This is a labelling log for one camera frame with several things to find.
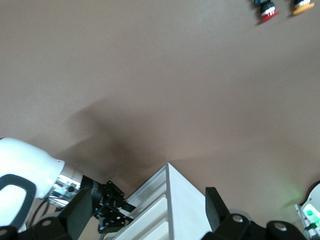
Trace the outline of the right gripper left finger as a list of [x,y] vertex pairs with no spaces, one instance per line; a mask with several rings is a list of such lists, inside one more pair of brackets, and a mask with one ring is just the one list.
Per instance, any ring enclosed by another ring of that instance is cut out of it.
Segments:
[[0,240],[78,240],[92,217],[92,197],[82,189],[57,216],[49,216],[23,232],[0,227]]

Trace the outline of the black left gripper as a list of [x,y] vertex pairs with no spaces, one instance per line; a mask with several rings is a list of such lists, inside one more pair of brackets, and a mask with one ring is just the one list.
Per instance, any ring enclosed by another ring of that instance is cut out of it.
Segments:
[[87,176],[82,177],[82,189],[89,189],[92,199],[92,216],[99,218],[98,232],[100,234],[116,233],[129,225],[134,219],[125,215],[104,217],[107,205],[120,208],[128,213],[136,209],[124,199],[124,192],[120,190],[112,181],[106,184],[99,183]]

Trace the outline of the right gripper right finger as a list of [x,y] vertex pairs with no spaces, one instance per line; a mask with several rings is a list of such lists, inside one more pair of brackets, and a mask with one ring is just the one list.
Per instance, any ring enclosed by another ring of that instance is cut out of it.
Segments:
[[230,213],[215,187],[205,188],[205,212],[211,231],[201,240],[307,240],[291,223],[274,220],[262,227],[243,214]]

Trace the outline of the red push button switch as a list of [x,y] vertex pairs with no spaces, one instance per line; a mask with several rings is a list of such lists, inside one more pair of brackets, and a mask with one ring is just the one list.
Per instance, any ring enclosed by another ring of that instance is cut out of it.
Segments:
[[279,14],[273,0],[252,0],[252,3],[259,7],[260,23],[265,23]]

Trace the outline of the yellow push button switch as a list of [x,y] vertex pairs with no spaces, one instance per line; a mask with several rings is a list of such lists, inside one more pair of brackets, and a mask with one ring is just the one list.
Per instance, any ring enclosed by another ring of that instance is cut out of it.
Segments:
[[315,3],[311,0],[293,0],[293,15],[299,15],[307,10],[312,9],[315,6]]

